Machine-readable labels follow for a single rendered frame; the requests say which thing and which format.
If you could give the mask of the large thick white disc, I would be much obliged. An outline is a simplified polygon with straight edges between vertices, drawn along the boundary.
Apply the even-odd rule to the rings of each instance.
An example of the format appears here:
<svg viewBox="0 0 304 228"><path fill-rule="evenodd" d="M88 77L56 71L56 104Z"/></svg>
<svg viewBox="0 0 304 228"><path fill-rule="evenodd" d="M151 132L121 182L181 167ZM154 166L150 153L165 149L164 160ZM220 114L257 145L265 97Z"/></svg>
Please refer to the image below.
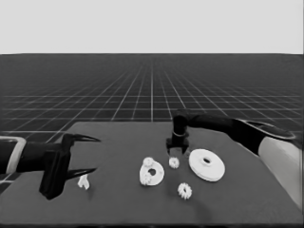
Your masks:
<svg viewBox="0 0 304 228"><path fill-rule="evenodd" d="M192 150L188 162L191 170L205 181L219 181L225 174L223 160L207 149Z"/></svg>

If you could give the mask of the white round carrier with pins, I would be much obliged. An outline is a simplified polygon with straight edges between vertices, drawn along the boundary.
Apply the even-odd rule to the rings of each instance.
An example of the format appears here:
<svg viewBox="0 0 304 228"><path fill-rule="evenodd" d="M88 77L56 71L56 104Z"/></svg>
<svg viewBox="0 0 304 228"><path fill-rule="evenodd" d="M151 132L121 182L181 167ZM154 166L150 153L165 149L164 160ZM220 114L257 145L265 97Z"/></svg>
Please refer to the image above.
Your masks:
<svg viewBox="0 0 304 228"><path fill-rule="evenodd" d="M145 167L142 165L140 169L140 178L142 175L149 173L152 176L152 181L146 186L156 186L160 184L164 178L164 169L162 165L154 160L154 163L150 167Z"/></svg>

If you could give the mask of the small white T-shaped piece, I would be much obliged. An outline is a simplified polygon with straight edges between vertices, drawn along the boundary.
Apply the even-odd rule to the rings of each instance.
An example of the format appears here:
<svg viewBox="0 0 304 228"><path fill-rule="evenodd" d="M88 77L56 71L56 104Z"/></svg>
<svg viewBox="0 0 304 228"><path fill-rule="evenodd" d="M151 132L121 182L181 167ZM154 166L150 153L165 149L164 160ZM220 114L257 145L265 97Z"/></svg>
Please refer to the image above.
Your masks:
<svg viewBox="0 0 304 228"><path fill-rule="evenodd" d="M87 190L90 187L87 175L82 175L78 180L78 186Z"/></svg>

